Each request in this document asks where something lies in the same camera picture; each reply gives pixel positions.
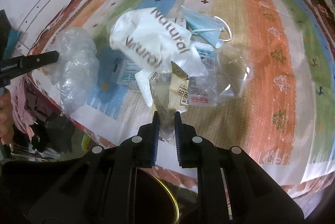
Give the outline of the person's left hand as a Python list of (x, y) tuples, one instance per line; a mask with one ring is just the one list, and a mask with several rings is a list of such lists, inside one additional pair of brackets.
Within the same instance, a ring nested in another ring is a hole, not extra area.
[(13, 119), (13, 105), (11, 103), (11, 95), (9, 90), (1, 96), (1, 111), (0, 111), (0, 138), (1, 144), (9, 145), (14, 136), (14, 119)]

